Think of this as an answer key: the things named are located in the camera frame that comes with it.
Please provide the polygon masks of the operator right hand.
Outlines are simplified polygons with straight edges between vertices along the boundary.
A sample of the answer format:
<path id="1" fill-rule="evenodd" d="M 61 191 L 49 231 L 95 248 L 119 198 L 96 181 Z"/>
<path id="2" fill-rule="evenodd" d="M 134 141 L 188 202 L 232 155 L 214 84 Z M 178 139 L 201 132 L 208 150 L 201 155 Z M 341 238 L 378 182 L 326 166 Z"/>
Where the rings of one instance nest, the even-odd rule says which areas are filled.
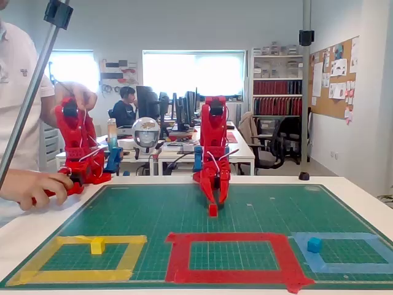
<path id="1" fill-rule="evenodd" d="M 23 211 L 28 211 L 49 204 L 46 191 L 53 192 L 57 204 L 62 205 L 73 187 L 73 181 L 62 173 L 10 169 L 1 187 L 1 198 L 17 202 Z"/>

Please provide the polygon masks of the operator left hand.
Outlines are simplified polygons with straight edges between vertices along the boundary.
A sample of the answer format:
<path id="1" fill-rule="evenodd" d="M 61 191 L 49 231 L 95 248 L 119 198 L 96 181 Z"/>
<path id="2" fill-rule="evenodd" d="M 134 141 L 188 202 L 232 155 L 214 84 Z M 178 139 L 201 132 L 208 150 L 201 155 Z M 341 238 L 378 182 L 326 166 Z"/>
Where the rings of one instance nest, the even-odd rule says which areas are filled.
<path id="1" fill-rule="evenodd" d="M 60 104 L 65 97 L 74 97 L 81 110 L 91 111 L 97 101 L 96 93 L 77 82 L 57 82 L 55 84 L 56 103 Z"/>

